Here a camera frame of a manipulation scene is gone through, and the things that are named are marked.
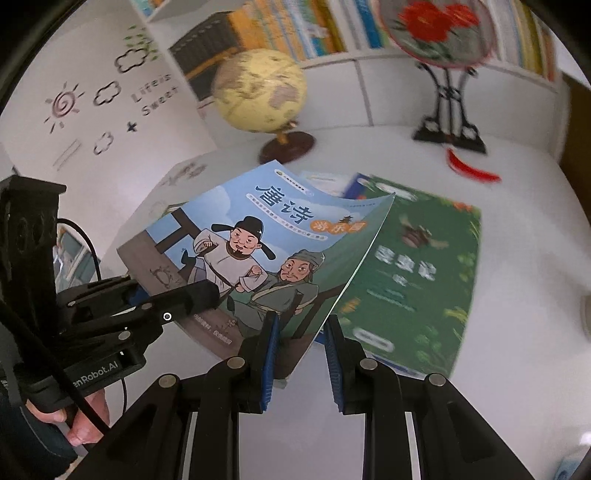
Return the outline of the person left hand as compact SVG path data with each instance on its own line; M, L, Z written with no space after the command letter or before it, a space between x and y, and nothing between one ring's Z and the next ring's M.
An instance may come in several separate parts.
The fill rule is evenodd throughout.
M110 425L110 413L106 401L106 392L100 389L86 397L86 401L100 417L100 419L107 425ZM25 406L33 414L35 418L44 423L60 424L66 421L67 415L64 409L57 410L51 413L43 413L38 410L29 400L26 401ZM88 419L82 412L78 411L74 417L72 426L66 434L69 443L75 447L85 444L95 444L103 434L99 429Z

